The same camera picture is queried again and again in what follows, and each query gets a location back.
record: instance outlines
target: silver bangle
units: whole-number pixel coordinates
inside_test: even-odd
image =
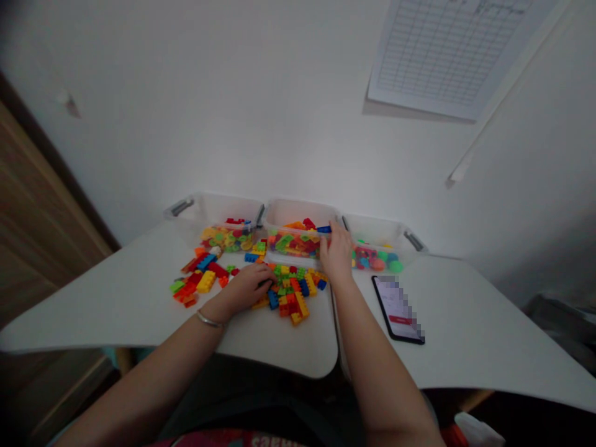
[[[206,325],[209,325],[211,327],[215,327],[215,328],[225,327],[225,323],[218,323],[213,320],[209,320],[205,315],[203,315],[201,313],[200,309],[197,310],[197,317],[199,317],[199,320],[201,320],[203,323],[205,323]]]

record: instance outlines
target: wooden door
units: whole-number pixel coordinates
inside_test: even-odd
[[[111,254],[0,103],[0,328]],[[100,350],[0,354],[0,423],[44,445],[107,374]]]

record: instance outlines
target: person's left hand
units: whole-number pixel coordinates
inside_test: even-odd
[[[228,285],[201,308],[201,313],[218,323],[227,323],[262,298],[275,282],[277,278],[267,264],[246,266],[233,279],[230,277]]]

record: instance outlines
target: grid paper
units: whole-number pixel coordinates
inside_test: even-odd
[[[456,112],[481,109],[477,104],[479,94],[503,52],[512,43],[519,45],[512,42],[514,33],[532,9],[544,9],[546,3],[554,7],[556,1],[394,0],[386,22],[386,28],[390,28],[384,30],[385,42],[377,56],[371,85],[374,83],[377,96],[407,96],[418,98],[423,104],[440,102]],[[536,28],[522,33],[525,40]],[[483,96],[485,104],[490,96]],[[383,101],[378,97],[371,99]],[[412,106],[403,101],[385,102]],[[416,108],[445,113],[445,107]]]

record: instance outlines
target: plastic storage bin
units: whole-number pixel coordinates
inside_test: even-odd
[[[268,250],[276,255],[318,259],[320,238],[326,233],[288,228],[284,225],[302,223],[310,219],[320,228],[329,225],[330,220],[339,221],[338,211],[328,205],[314,202],[273,199],[269,202],[263,226],[267,230]]]
[[[263,211],[260,201],[200,192],[166,209],[163,215],[176,224],[190,248],[217,245],[230,253],[252,250],[256,224]]]
[[[354,240],[352,267],[399,274],[426,246],[400,222],[346,214],[343,221]]]

